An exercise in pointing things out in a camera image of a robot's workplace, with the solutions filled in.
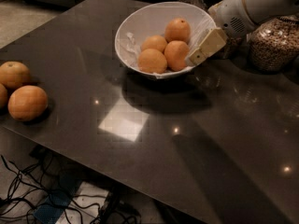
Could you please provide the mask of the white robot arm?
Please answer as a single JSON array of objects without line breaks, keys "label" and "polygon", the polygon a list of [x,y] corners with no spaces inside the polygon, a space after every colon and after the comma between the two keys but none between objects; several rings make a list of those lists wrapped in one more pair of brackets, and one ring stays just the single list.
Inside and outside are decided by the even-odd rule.
[{"label": "white robot arm", "polygon": [[216,27],[195,36],[186,64],[199,65],[221,50],[229,38],[243,37],[275,17],[298,13],[298,1],[222,0],[208,10]]}]

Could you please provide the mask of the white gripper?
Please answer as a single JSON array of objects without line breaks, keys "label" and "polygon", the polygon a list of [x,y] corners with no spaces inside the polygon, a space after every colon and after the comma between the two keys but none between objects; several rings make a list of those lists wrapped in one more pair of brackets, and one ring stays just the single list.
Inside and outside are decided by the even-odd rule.
[{"label": "white gripper", "polygon": [[257,27],[247,12],[245,0],[222,0],[211,6],[208,13],[220,28],[206,30],[195,42],[185,58],[188,66],[197,66],[224,48],[228,36],[242,37]]}]

